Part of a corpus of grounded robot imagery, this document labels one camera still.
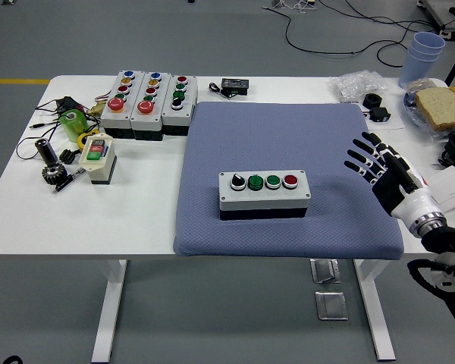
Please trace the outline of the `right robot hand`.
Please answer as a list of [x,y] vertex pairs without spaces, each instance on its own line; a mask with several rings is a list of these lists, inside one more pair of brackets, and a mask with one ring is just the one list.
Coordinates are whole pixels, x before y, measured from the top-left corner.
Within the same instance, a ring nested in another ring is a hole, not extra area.
[[347,151],[352,159],[344,165],[371,185],[381,207],[400,219],[411,234],[419,236],[420,224],[443,217],[422,175],[392,146],[368,132],[362,133],[361,140],[354,139],[353,145],[358,149]]

